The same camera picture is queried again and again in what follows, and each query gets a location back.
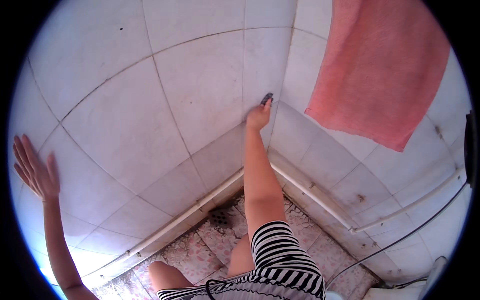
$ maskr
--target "black cable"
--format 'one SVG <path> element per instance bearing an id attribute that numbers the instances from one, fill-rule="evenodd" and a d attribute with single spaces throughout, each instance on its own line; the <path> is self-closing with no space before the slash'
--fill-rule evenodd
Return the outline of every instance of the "black cable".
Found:
<path id="1" fill-rule="evenodd" d="M 400 242 L 408 239 L 409 237 L 411 237 L 412 235 L 414 235 L 415 233 L 417 233 L 418 231 L 420 231 L 422 228 L 424 228 L 425 226 L 427 226 L 429 223 L 431 223 L 433 220 L 435 220 L 435 219 L 438 217 L 439 214 L 441 214 L 445 209 L 447 209 L 447 208 L 450 206 L 450 204 L 452 204 L 452 202 L 460 195 L 460 193 L 465 189 L 466 186 L 467 186 L 467 183 L 465 182 L 465 183 L 462 185 L 462 187 L 460 188 L 460 190 L 458 190 L 458 192 L 456 192 L 455 196 L 453 196 L 453 198 L 450 199 L 450 201 L 448 201 L 448 203 L 445 204 L 445 205 L 442 207 L 442 209 L 440 209 L 435 215 L 433 215 L 433 216 L 432 216 L 430 219 L 428 219 L 425 223 L 423 223 L 422 225 L 420 225 L 419 227 L 417 227 L 416 229 L 414 229 L 412 232 L 410 232 L 410 233 L 407 234 L 406 236 L 402 237 L 401 239 L 399 239 L 399 240 L 391 243 L 390 245 L 386 246 L 385 248 L 380 249 L 379 251 L 375 252 L 374 254 L 371 254 L 371 255 L 365 257 L 364 259 L 359 260 L 358 262 L 354 263 L 353 265 L 345 268 L 342 272 L 338 273 L 338 274 L 332 279 L 332 281 L 330 281 L 330 283 L 328 284 L 328 286 L 327 286 L 327 288 L 326 288 L 325 290 L 328 290 L 328 288 L 332 285 L 332 283 L 335 281 L 335 279 L 336 279 L 337 277 L 339 277 L 340 274 L 342 274 L 343 272 L 347 271 L 347 270 L 350 269 L 350 268 L 355 267 L 356 265 L 359 265 L 359 264 L 363 263 L 364 261 L 366 261 L 366 260 L 368 260 L 368 259 L 376 256 L 377 254 L 382 253 L 383 251 L 385 251 L 385 250 L 387 250 L 387 249 L 389 249 L 389 248 L 397 245 L 398 243 L 400 243 Z"/>

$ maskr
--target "hand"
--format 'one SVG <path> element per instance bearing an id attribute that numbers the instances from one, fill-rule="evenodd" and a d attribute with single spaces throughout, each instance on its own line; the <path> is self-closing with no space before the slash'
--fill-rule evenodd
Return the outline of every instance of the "hand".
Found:
<path id="1" fill-rule="evenodd" d="M 60 182 L 53 154 L 47 158 L 47 166 L 42 164 L 32 148 L 28 137 L 24 134 L 22 139 L 14 137 L 13 153 L 18 164 L 15 170 L 26 185 L 39 196 L 42 201 L 57 201 L 60 193 Z"/>
<path id="2" fill-rule="evenodd" d="M 265 127 L 270 120 L 270 107 L 272 106 L 272 99 L 268 99 L 265 105 L 260 104 L 251 110 L 247 116 L 247 128 L 260 130 Z"/>

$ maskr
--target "leg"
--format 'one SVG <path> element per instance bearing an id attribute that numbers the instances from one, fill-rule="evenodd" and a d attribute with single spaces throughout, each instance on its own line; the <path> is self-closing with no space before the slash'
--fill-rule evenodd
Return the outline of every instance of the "leg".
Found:
<path id="1" fill-rule="evenodd" d="M 227 278 L 249 272 L 255 268 L 253 263 L 252 251 L 250 250 L 250 240 L 248 234 L 239 240 L 232 251 L 230 268 L 228 268 Z"/>
<path id="2" fill-rule="evenodd" d="M 193 284 L 177 268 L 160 261 L 154 261 L 148 266 L 148 275 L 155 291 L 193 287 Z"/>

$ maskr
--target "hanging towel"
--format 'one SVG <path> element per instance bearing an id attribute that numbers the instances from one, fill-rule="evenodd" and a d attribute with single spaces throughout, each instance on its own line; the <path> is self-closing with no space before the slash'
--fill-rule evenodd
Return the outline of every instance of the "hanging towel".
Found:
<path id="1" fill-rule="evenodd" d="M 433 101 L 450 44 L 420 0 L 333 0 L 305 113 L 402 152 Z"/>

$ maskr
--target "woman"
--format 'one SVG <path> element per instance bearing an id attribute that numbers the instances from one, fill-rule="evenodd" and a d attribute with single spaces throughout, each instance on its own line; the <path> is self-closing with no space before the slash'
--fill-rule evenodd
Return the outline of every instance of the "woman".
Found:
<path id="1" fill-rule="evenodd" d="M 232 252 L 228 279 L 194 287 L 178 269 L 156 261 L 148 270 L 161 300 L 325 299 L 320 270 L 287 224 L 282 189 L 260 136 L 270 119 L 271 102 L 259 105 L 247 117 L 243 182 L 248 234 Z M 61 289 L 68 299 L 96 299 L 82 284 L 65 243 L 53 155 L 43 166 L 25 135 L 22 140 L 15 137 L 13 150 L 18 160 L 15 169 L 43 201 L 48 257 Z"/>

